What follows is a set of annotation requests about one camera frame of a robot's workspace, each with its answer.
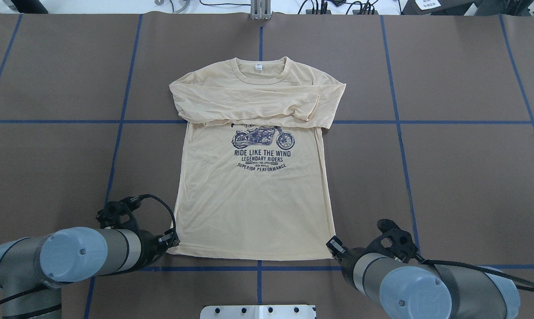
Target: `robotic arm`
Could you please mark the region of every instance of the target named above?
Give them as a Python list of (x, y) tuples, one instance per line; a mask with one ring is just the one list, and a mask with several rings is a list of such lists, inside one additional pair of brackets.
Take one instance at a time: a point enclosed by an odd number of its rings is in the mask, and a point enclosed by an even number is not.
[[(164, 236), (140, 230), (132, 212), (145, 198), (154, 198), (170, 212), (173, 228)], [(122, 222), (126, 215), (129, 219)], [(0, 245), (0, 289), (6, 297), (0, 304), (10, 301), (4, 318), (60, 319), (62, 286), (145, 268), (180, 242), (172, 210), (151, 194), (109, 202), (96, 218), (100, 230), (68, 228)]]
[[(533, 282), (495, 268), (427, 260), (395, 222), (382, 219), (377, 226), (382, 235), (366, 248), (349, 249), (336, 236), (326, 246), (344, 279), (393, 319), (513, 319), (517, 289), (534, 291)], [(408, 265), (412, 258), (419, 265)]]

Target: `motorcycle print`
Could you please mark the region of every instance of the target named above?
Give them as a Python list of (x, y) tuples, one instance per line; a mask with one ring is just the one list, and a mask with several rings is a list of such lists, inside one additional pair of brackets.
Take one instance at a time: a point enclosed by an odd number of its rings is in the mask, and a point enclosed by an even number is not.
[(271, 145), (275, 138), (275, 143), (283, 150), (291, 149), (295, 145), (295, 138), (289, 132), (283, 132), (279, 126), (261, 125), (260, 127), (250, 128), (253, 125), (243, 125), (246, 131), (236, 131), (232, 138), (233, 147), (243, 149), (249, 145)]

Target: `metal plate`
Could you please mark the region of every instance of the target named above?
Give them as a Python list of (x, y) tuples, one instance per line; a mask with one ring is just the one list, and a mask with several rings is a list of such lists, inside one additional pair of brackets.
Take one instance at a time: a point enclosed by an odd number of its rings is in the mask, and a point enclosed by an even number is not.
[(200, 319), (316, 319), (314, 305), (207, 306)]

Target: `brown table surface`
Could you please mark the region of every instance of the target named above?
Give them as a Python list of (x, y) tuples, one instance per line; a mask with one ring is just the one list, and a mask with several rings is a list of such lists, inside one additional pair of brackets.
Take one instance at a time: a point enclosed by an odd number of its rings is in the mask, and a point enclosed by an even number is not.
[[(0, 244), (95, 228), (108, 199), (174, 204), (186, 124), (167, 85), (235, 56), (289, 56), (348, 84), (324, 133), (344, 244), (391, 218), (428, 258), (534, 280), (534, 18), (509, 16), (0, 15)], [(138, 219), (154, 233), (170, 222), (156, 202)], [(534, 318), (534, 293), (521, 298), (518, 318)], [(258, 303), (387, 318), (330, 259), (166, 256), (63, 288), (65, 319)]]

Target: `t-shirt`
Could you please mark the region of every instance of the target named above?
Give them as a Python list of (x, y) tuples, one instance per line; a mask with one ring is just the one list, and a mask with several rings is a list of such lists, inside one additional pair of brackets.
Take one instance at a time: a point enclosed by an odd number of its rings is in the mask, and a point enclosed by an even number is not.
[(209, 258), (331, 258), (321, 128), (345, 84), (283, 57), (217, 62), (169, 85), (188, 121), (174, 207), (180, 245)]

